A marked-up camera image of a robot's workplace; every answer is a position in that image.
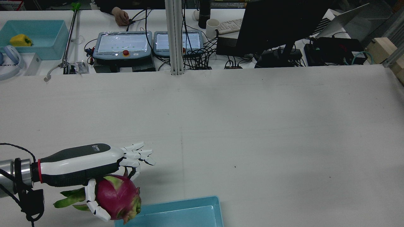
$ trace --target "person's hand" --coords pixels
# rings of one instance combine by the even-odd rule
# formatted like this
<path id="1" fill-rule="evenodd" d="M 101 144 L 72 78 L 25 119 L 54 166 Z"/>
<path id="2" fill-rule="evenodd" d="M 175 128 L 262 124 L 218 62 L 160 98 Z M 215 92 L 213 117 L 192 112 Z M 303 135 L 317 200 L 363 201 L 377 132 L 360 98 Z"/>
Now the person's hand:
<path id="1" fill-rule="evenodd" d="M 118 7 L 114 7 L 111 14 L 115 17 L 115 22 L 118 26 L 127 26 L 129 24 L 128 13 Z"/>

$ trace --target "green handle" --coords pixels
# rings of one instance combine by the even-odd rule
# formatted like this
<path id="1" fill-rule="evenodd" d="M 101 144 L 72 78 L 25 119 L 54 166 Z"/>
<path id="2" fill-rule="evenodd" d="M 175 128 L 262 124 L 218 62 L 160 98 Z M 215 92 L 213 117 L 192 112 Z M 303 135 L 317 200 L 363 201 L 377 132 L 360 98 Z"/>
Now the green handle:
<path id="1" fill-rule="evenodd" d="M 75 3 L 75 2 L 72 2 L 71 4 L 70 4 L 72 7 L 73 7 L 73 11 L 78 11 L 79 9 L 80 9 L 80 6 L 81 6 L 81 3 L 80 2 L 77 2 L 77 3 Z"/>

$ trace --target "headphones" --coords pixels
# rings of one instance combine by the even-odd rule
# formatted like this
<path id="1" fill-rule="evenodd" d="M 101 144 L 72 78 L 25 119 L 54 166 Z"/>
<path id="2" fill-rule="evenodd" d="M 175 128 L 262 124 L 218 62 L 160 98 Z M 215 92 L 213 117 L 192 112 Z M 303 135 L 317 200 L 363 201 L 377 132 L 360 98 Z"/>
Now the headphones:
<path id="1" fill-rule="evenodd" d="M 7 80 L 15 75 L 17 75 L 21 69 L 24 68 L 24 60 L 22 59 L 20 53 L 18 53 L 17 49 L 13 46 L 5 46 L 3 47 L 4 52 L 10 58 L 10 60 L 16 64 L 17 66 L 8 73 L 0 74 L 0 80 Z M 4 63 L 3 54 L 0 53 L 0 65 Z"/>

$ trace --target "red emergency stop button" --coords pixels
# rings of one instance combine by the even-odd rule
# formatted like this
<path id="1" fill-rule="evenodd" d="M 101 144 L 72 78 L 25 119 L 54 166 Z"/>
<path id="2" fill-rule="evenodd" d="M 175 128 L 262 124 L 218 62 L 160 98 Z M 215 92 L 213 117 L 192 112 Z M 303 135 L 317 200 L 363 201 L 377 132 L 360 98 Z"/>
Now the red emergency stop button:
<path id="1" fill-rule="evenodd" d="M 122 54 L 123 54 L 125 57 L 127 57 L 127 56 L 129 56 L 129 51 L 124 50 L 124 51 L 122 51 Z"/>

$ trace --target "reacher grabber tool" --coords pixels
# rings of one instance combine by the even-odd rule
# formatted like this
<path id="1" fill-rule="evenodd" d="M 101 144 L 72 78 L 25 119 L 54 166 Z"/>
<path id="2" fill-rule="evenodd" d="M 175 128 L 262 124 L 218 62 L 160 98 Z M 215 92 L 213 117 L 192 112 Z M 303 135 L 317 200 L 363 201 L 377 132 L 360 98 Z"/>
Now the reacher grabber tool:
<path id="1" fill-rule="evenodd" d="M 79 3 L 79 2 L 78 3 L 74 3 L 74 2 L 72 3 L 72 7 L 73 7 L 72 10 L 73 10 L 74 14 L 73 14 L 73 19 L 72 19 L 72 24 L 70 25 L 69 38 L 67 39 L 67 45 L 66 45 L 65 53 L 63 54 L 63 57 L 62 57 L 62 63 L 58 64 L 57 66 L 55 66 L 54 68 L 49 70 L 48 74 L 44 78 L 45 82 L 48 82 L 51 79 L 51 72 L 53 70 L 57 69 L 57 68 L 63 69 L 64 67 L 67 67 L 69 65 L 72 65 L 72 66 L 76 67 L 74 64 L 70 64 L 67 61 L 67 55 L 69 53 L 69 45 L 70 45 L 70 40 L 72 38 L 74 22 L 76 20 L 77 12 L 78 12 L 80 6 L 81 6 L 81 3 Z"/>

